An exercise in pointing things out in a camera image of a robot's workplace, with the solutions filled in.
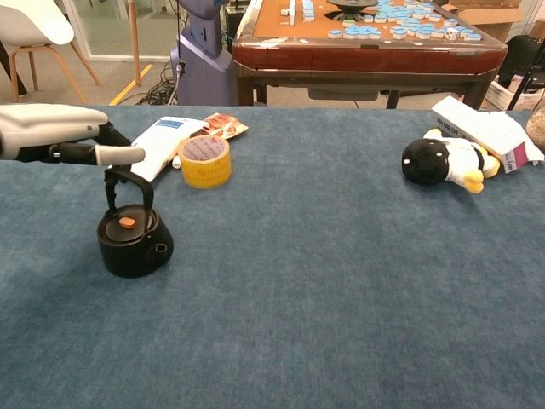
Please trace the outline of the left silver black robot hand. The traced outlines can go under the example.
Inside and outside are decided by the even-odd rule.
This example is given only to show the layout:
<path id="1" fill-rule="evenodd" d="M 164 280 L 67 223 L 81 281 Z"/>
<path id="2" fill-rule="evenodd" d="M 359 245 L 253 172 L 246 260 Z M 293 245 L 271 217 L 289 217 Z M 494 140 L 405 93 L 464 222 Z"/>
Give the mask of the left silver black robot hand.
<path id="1" fill-rule="evenodd" d="M 1 159 L 22 163 L 131 165 L 146 156 L 98 110 L 63 104 L 1 106 Z"/>

